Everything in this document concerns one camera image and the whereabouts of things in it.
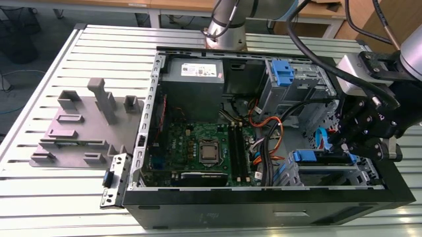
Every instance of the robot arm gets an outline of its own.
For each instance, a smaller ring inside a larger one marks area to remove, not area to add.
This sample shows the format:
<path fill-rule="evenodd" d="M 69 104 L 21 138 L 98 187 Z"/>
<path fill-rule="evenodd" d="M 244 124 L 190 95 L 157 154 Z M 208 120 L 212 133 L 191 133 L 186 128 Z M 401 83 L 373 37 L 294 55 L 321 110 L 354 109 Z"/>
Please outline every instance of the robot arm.
<path fill-rule="evenodd" d="M 244 50 L 246 18 L 280 19 L 298 6 L 298 0 L 217 0 L 208 32 L 208 47 Z"/>
<path fill-rule="evenodd" d="M 290 24 L 294 15 L 309 2 L 310 0 L 305 0 L 297 8 L 297 0 L 218 0 L 209 31 L 204 32 L 208 37 L 208 47 L 245 50 L 246 18 L 280 19 L 290 15 L 288 20 Z M 398 42 L 377 1 L 374 7 L 398 48 Z M 292 31 L 290 36 L 305 55 L 316 62 L 317 55 Z M 341 88 L 344 95 L 336 114 L 340 123 L 337 132 L 329 137 L 329 142 L 333 144 L 330 152 L 350 152 L 372 159 L 401 161 L 401 148 L 396 139 L 404 135 L 411 126 L 422 121 L 422 54 L 419 53 L 422 51 L 421 39 L 422 26 L 404 42 L 401 51 L 394 54 L 362 52 L 356 55 L 356 64 L 340 64 L 337 68 L 329 70 L 338 76 L 340 83 L 349 85 Z M 352 75 L 350 72 L 356 70 L 361 70 L 362 73 Z"/>

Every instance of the slotted metal worktable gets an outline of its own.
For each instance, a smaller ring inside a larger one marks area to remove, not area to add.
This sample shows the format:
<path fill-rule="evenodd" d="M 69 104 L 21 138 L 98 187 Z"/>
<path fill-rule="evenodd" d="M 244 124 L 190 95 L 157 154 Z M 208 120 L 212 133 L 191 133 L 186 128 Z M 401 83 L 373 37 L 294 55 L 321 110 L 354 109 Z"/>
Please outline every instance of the slotted metal worktable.
<path fill-rule="evenodd" d="M 352 40 L 308 38 L 305 43 L 337 61 L 362 50 Z M 103 170 L 33 168 L 30 156 L 55 116 L 61 92 L 91 95 L 86 86 L 97 77 L 106 79 L 115 97 L 145 98 L 158 45 L 201 48 L 205 40 L 197 31 L 94 25 L 74 30 L 0 145 L 0 236 L 422 236 L 422 126 L 401 138 L 405 159 L 397 164 L 417 202 L 338 227 L 146 232 L 126 210 L 99 209 Z M 289 37 L 248 34 L 248 45 L 250 51 L 301 53 Z"/>

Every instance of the expansion slot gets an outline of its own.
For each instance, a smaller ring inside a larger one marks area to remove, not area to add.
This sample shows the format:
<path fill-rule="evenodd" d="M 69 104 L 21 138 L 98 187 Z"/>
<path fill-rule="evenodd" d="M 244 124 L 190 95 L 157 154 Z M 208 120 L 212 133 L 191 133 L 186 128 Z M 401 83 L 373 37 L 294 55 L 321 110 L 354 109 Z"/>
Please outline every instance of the expansion slot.
<path fill-rule="evenodd" d="M 245 155 L 245 141 L 244 141 L 244 130 L 242 127 L 236 127 L 236 137 L 237 137 L 237 155 L 240 160 L 241 169 L 241 180 L 242 182 L 249 181 L 249 171 L 246 167 L 246 155 Z"/>
<path fill-rule="evenodd" d="M 229 132 L 232 178 L 234 181 L 241 181 L 236 127 L 234 126 L 229 127 L 228 132 Z"/>

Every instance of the metal bracket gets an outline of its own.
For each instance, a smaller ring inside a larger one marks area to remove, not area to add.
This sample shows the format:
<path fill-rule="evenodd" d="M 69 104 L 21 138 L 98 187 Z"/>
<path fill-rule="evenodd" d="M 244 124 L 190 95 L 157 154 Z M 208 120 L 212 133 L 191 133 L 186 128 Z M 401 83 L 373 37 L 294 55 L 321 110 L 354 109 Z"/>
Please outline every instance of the metal bracket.
<path fill-rule="evenodd" d="M 396 159 L 397 158 L 397 138 L 393 136 L 389 139 L 384 139 L 382 142 L 388 145 L 389 148 L 389 159 Z"/>
<path fill-rule="evenodd" d="M 105 176 L 105 192 L 101 209 L 122 209 L 123 195 L 127 187 L 133 156 L 129 153 L 115 155 L 110 170 Z"/>

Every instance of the cable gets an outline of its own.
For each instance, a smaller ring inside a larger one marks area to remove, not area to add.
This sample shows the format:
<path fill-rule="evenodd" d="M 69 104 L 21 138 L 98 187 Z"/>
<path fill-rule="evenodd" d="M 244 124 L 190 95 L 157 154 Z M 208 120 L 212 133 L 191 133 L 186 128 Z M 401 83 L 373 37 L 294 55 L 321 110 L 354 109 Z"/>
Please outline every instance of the cable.
<path fill-rule="evenodd" d="M 171 19 L 171 17 L 169 16 L 169 15 L 166 15 L 170 19 Z M 181 19 L 183 16 L 179 16 L 179 17 L 175 17 L 175 16 L 173 16 L 173 18 L 175 18 L 175 19 Z"/>
<path fill-rule="evenodd" d="M 226 110 L 224 110 L 224 109 L 220 109 L 220 113 L 221 113 L 225 117 L 229 117 L 232 121 L 237 121 L 237 120 L 238 120 L 238 121 L 242 121 L 242 119 L 236 118 L 234 116 L 232 116 L 230 113 L 229 113 Z"/>
<path fill-rule="evenodd" d="M 179 22 L 177 22 L 177 21 L 174 21 L 174 22 L 175 22 L 175 23 L 181 26 L 181 28 L 183 29 L 185 27 L 189 27 L 189 26 L 191 25 L 191 23 L 193 23 L 194 19 L 196 19 L 196 16 L 193 16 L 193 19 L 191 19 L 190 23 L 187 23 L 185 26 L 183 26 L 183 25 L 181 25 L 181 23 L 179 23 Z"/>
<path fill-rule="evenodd" d="M 384 25 L 384 30 L 388 33 L 388 36 L 392 40 L 393 46 L 396 47 L 397 50 L 401 50 L 401 44 L 398 43 L 398 40 L 397 40 L 396 35 L 393 33 L 393 30 L 390 28 L 388 19 L 385 18 L 385 15 L 382 13 L 380 2 L 378 2 L 378 0 L 373 0 L 372 2 L 374 3 L 376 12 L 377 12 L 378 18 L 381 20 L 381 23 Z"/>
<path fill-rule="evenodd" d="M 2 73 L 2 70 L 0 70 L 2 90 L 3 90 L 6 93 L 10 93 L 10 92 L 15 89 L 15 86 L 11 84 L 10 89 L 6 90 L 6 88 L 5 88 L 5 76 L 9 76 L 9 75 L 11 75 L 11 74 L 14 74 L 14 73 L 19 73 L 19 72 L 39 72 L 39 73 L 45 73 L 45 74 L 46 74 L 46 72 L 45 72 L 45 71 L 41 71 L 41 70 L 18 70 L 18 71 L 10 72 L 10 73 L 7 73 L 7 74 L 3 74 L 3 73 Z"/>
<path fill-rule="evenodd" d="M 270 22 L 270 21 L 269 21 L 269 19 L 268 19 L 268 20 L 266 20 L 266 23 L 265 23 L 265 26 L 266 26 L 266 30 L 269 31 L 269 34 L 273 35 L 272 30 L 274 31 L 274 28 L 270 28 L 270 27 L 269 27 L 269 22 Z"/>
<path fill-rule="evenodd" d="M 19 72 L 39 72 L 39 73 L 45 73 L 45 74 L 47 73 L 45 71 L 41 71 L 41 70 L 18 70 L 18 71 L 3 74 L 3 76 L 11 75 L 11 74 L 19 73 Z"/>
<path fill-rule="evenodd" d="M 225 29 L 222 30 L 222 32 L 218 35 L 212 35 L 210 32 L 205 32 L 205 31 L 201 30 L 201 32 L 204 33 L 204 35 L 208 38 L 217 39 L 218 37 L 221 37 L 228 32 L 228 30 L 229 30 L 229 28 L 232 26 L 233 18 L 236 17 L 236 13 L 237 13 L 237 10 L 238 10 L 240 2 L 241 2 L 241 0 L 237 0 L 236 6 L 233 8 L 232 15 L 230 15 L 230 18 L 229 18 L 229 22 L 226 24 Z M 216 9 L 218 8 L 220 3 L 221 3 L 221 0 L 218 1 L 217 5 L 216 5 L 216 7 L 213 9 L 213 14 L 212 14 L 213 16 L 214 16 L 214 12 L 216 12 Z"/>
<path fill-rule="evenodd" d="M 149 21 L 149 19 L 150 19 L 150 15 L 141 24 L 138 23 L 138 26 L 145 26 L 145 23 Z"/>
<path fill-rule="evenodd" d="M 286 120 L 289 116 L 293 115 L 293 113 L 302 108 L 304 106 L 309 105 L 309 104 L 328 104 L 333 102 L 333 99 L 330 98 L 322 98 L 322 99 L 310 99 L 306 101 L 302 101 L 297 104 L 294 104 L 292 107 L 289 107 L 289 109 L 284 112 L 281 119 Z"/>
<path fill-rule="evenodd" d="M 353 22 L 352 20 L 352 15 L 350 15 L 350 2 L 349 0 L 345 1 L 345 10 L 346 10 L 346 20 L 348 20 L 348 23 L 352 27 L 352 29 L 354 29 L 357 32 L 360 32 L 362 35 L 368 36 L 368 37 L 372 37 L 373 39 L 381 41 L 381 42 L 385 42 L 388 44 L 393 44 L 392 41 L 385 38 L 385 37 L 381 37 L 376 34 L 373 34 L 372 32 L 368 32 L 365 30 L 362 30 Z"/>
<path fill-rule="evenodd" d="M 182 28 L 183 30 L 185 30 L 186 27 L 189 27 L 189 26 L 191 25 L 194 19 L 196 19 L 196 16 L 193 16 L 193 19 L 191 19 L 190 23 L 187 23 L 185 26 L 181 26 L 181 28 Z"/>
<path fill-rule="evenodd" d="M 222 0 L 218 0 L 217 4 L 216 4 L 216 7 L 213 8 L 213 12 L 212 12 L 212 19 L 214 18 L 214 13 L 216 13 L 216 10 L 220 6 L 220 4 L 222 3 Z"/>
<path fill-rule="evenodd" d="M 240 117 L 240 118 L 236 118 L 236 119 L 241 120 L 244 123 L 248 123 L 245 118 L 244 118 L 244 116 L 240 113 L 240 110 L 238 110 L 237 106 L 236 106 L 236 100 L 230 101 L 230 106 L 232 106 L 233 112 L 236 112 L 237 116 Z"/>
<path fill-rule="evenodd" d="M 382 26 L 386 27 L 386 26 L 389 26 L 389 22 L 388 22 L 388 19 L 385 18 L 385 15 L 382 13 L 380 2 L 378 2 L 378 0 L 372 0 L 372 2 L 374 3 L 376 12 L 377 12 L 378 18 L 381 20 Z"/>
<path fill-rule="evenodd" d="M 288 31 L 292 38 L 292 41 L 296 43 L 297 47 L 302 51 L 302 53 L 310 58 L 310 60 L 321 66 L 329 73 L 333 73 L 336 76 L 342 78 L 349 83 L 357 85 L 361 87 L 361 89 L 365 91 L 366 95 L 376 100 L 376 96 L 378 97 L 384 103 L 385 106 L 390 109 L 396 109 L 401 106 L 398 101 L 396 100 L 394 96 L 392 96 L 386 91 L 384 91 L 378 86 L 372 84 L 370 82 L 362 80 L 361 78 L 356 77 L 350 73 L 345 72 L 344 70 L 338 69 L 337 67 L 332 66 L 326 62 L 324 62 L 320 57 L 314 54 L 314 52 L 306 47 L 304 42 L 301 41 L 300 37 L 297 36 L 292 21 L 294 17 L 300 14 L 305 6 L 310 3 L 312 0 L 305 0 L 300 7 L 294 10 L 293 14 L 288 18 Z"/>
<path fill-rule="evenodd" d="M 285 159 L 285 157 L 272 156 L 272 160 L 284 160 L 284 159 Z M 262 161 L 264 161 L 264 160 L 262 160 L 262 157 L 258 156 L 257 159 L 254 160 L 253 164 L 254 164 L 254 165 L 258 165 Z"/>
<path fill-rule="evenodd" d="M 237 120 L 234 120 L 234 118 L 232 118 L 228 114 L 225 114 L 225 112 L 220 111 L 220 114 L 221 114 L 230 122 L 237 122 Z"/>
<path fill-rule="evenodd" d="M 183 115 L 183 120 L 186 121 L 186 115 L 185 115 L 183 109 L 181 107 L 175 107 L 175 110 L 181 111 L 181 114 Z"/>
<path fill-rule="evenodd" d="M 10 113 L 14 113 L 14 112 L 17 112 L 18 110 L 22 110 L 25 107 L 26 107 L 26 106 L 22 106 L 22 107 L 19 107 L 19 108 L 15 109 L 15 110 L 6 111 L 6 112 L 0 112 L 0 115 L 6 115 L 6 114 L 10 114 Z"/>
<path fill-rule="evenodd" d="M 250 152 L 253 153 L 254 148 L 260 145 L 261 142 L 265 141 L 265 138 L 260 139 L 252 146 L 250 146 Z"/>
<path fill-rule="evenodd" d="M 265 146 L 260 146 L 260 152 L 261 154 L 265 154 Z M 264 178 L 262 178 L 262 184 L 261 186 L 265 187 L 268 186 L 269 183 L 269 165 L 268 165 L 268 159 L 264 158 Z"/>
<path fill-rule="evenodd" d="M 264 165 L 268 166 L 268 186 L 273 186 L 273 176 L 274 176 L 274 168 L 273 168 L 273 162 L 272 162 L 272 156 L 269 155 L 269 137 L 265 137 L 264 140 L 264 154 L 262 154 L 262 160 Z"/>
<path fill-rule="evenodd" d="M 276 125 L 276 126 L 280 125 L 280 128 L 281 128 L 281 136 L 280 136 L 278 142 L 277 142 L 277 144 L 276 144 L 276 147 L 274 147 L 274 149 L 272 150 L 272 153 L 270 153 L 270 154 L 274 154 L 274 153 L 277 152 L 278 148 L 280 148 L 280 145 L 282 144 L 282 140 L 284 140 L 284 136 L 285 136 L 284 123 L 282 123 L 282 120 L 281 120 L 278 117 L 276 117 L 276 116 L 269 117 L 269 118 L 268 118 L 262 123 L 260 123 L 260 124 L 254 123 L 252 115 L 253 115 L 253 111 L 254 111 L 257 105 L 258 105 L 258 100 L 256 101 L 256 106 L 254 106 L 254 108 L 253 108 L 253 109 L 250 110 L 250 112 L 249 112 L 250 124 L 252 124 L 254 127 L 264 127 L 264 126 L 266 126 L 266 124 L 268 124 L 272 120 L 276 120 L 278 123 L 276 123 L 274 125 Z"/>

